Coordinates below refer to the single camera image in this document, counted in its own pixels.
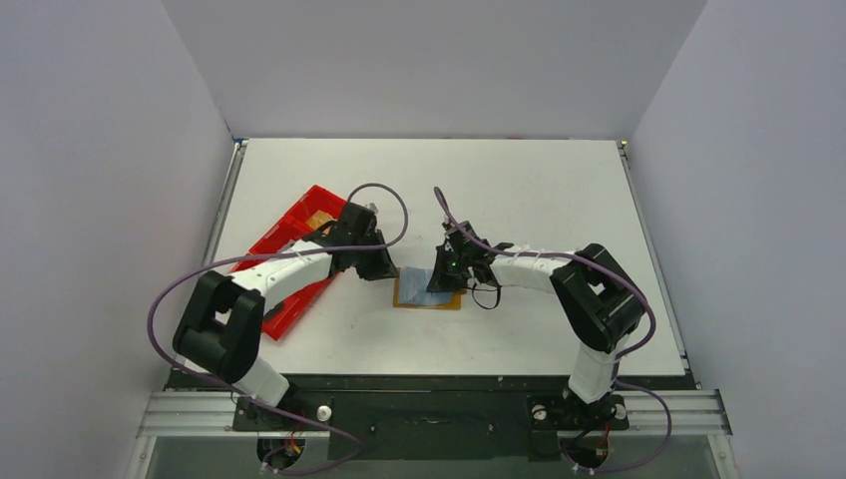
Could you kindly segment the yellow leather card holder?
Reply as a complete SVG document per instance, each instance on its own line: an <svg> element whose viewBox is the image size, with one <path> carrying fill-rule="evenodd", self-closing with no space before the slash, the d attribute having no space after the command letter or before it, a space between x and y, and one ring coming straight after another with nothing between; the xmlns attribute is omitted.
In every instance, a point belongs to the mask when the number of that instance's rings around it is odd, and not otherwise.
<svg viewBox="0 0 846 479"><path fill-rule="evenodd" d="M460 292L430 292L427 287L433 270L414 266L399 269L394 280L392 305L395 308L458 310L462 306Z"/></svg>

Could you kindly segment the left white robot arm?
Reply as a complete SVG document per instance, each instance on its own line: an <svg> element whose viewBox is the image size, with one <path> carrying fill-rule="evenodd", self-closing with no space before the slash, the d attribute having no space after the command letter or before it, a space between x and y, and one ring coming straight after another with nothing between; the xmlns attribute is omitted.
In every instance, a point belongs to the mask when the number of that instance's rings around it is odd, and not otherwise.
<svg viewBox="0 0 846 479"><path fill-rule="evenodd" d="M268 312L349 268L368 281L398 274L375 211L355 203L327 232L315 231L285 253L229 275L202 274L173 337L176 353L260 401L258 415L274 429L294 422L298 404L287 394L289 381L259 356Z"/></svg>

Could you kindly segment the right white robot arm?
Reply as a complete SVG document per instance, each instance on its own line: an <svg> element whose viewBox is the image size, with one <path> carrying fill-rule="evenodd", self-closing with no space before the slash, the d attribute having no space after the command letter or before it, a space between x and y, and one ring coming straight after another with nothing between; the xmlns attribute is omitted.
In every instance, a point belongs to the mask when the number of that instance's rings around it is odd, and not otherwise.
<svg viewBox="0 0 846 479"><path fill-rule="evenodd" d="M563 399L565 417L587 426L603 411L602 399L614 388L618 354L645 314L642 303L615 281L632 280L600 244L591 243L569 257L544 257L509 242L490 245L476 236L468 222L442 224L444 241L427 290L432 293L475 291L496 293L520 287L549 293L559 301L580 341L574 370Z"/></svg>

